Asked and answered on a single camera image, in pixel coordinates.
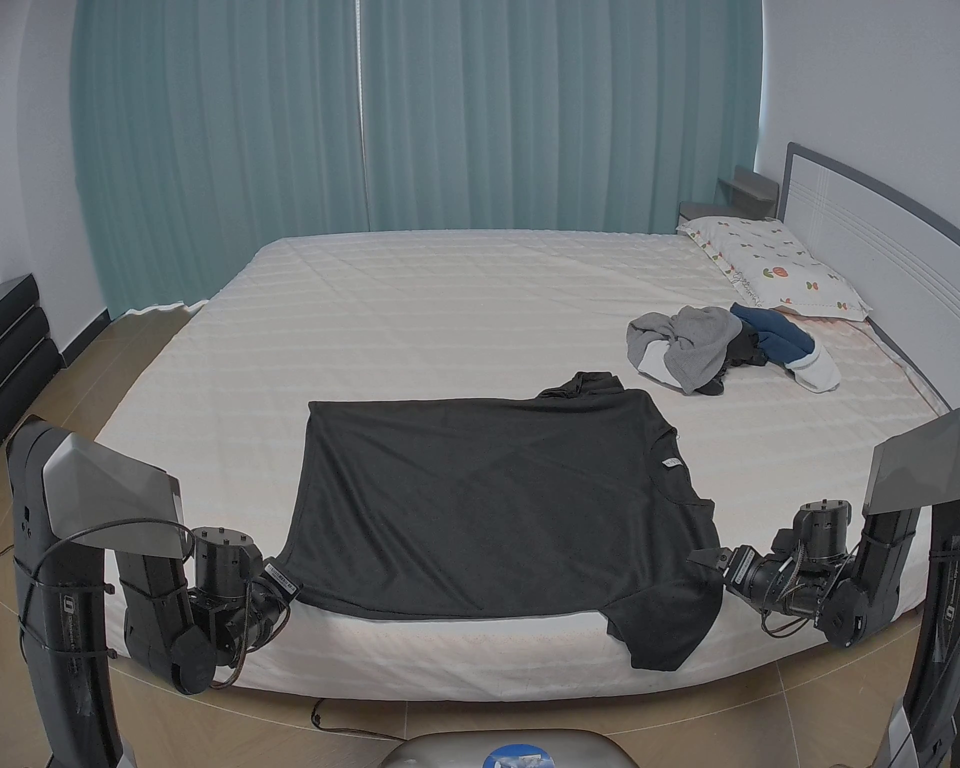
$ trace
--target bed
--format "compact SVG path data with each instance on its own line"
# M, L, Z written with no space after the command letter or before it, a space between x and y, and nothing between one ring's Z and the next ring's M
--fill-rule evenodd
M825 225L825 211L835 211L822 174L846 181L851 169L801 152L791 145L781 218L829 264L844 241ZM877 193L856 183L873 204ZM814 195L805 194L810 184ZM857 205L845 199L843 210ZM882 208L879 215L883 226L889 217ZM881 242L897 235L887 229ZM960 252L960 233L947 240ZM526 398L576 371L611 371L625 386L647 389L678 428L695 489L716 502L721 541L766 551L811 498L857 507L874 445L942 413L935 390L948 401L956 394L952 364L924 367L924 378L908 362L928 360L928 342L914 339L909 312L876 300L863 275L872 263L863 259L875 255L856 247L861 261L837 269L888 321L878 320L883 331L908 345L894 349L870 324L801 320L840 368L837 391L814 395L767 366L732 369L721 397L684 397L631 368L624 332L644 312L738 300L686 236L460 230L279 240L170 342L98 440L177 476L191 527L245 531L271 555L294 507L309 400ZM960 275L944 283L960 285ZM900 612L923 599L928 542L922 516ZM108 639L118 649L123 610L122 593L108 599ZM238 684L353 699L612 696L704 683L821 642L812 627L773 640L749 607L725 594L706 639L680 670L664 673L632 669L595 612L389 622L295 603L288 627L248 657Z

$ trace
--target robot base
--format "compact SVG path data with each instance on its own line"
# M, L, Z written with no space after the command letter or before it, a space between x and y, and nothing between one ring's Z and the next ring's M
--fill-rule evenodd
M606 736L572 730L431 733L401 744L380 768L637 768Z

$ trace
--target pile of clothes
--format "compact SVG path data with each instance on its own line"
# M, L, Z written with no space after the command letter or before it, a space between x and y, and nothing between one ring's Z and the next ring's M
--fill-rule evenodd
M648 312L627 326L627 357L639 372L685 395L722 395L730 367L774 362L810 392L840 383L829 353L810 334L772 309L735 303L685 306L673 317Z

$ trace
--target blue sticker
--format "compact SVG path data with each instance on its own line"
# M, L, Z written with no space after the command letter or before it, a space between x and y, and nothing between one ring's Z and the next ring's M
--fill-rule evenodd
M556 768L553 758L531 744L507 744L497 747L484 761L483 768Z

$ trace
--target blue clothing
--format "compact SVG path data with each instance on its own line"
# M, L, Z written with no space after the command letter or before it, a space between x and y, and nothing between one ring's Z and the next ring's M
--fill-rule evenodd
M731 314L756 328L759 346L775 363L792 363L813 351L813 337L773 309L757 309L735 303Z

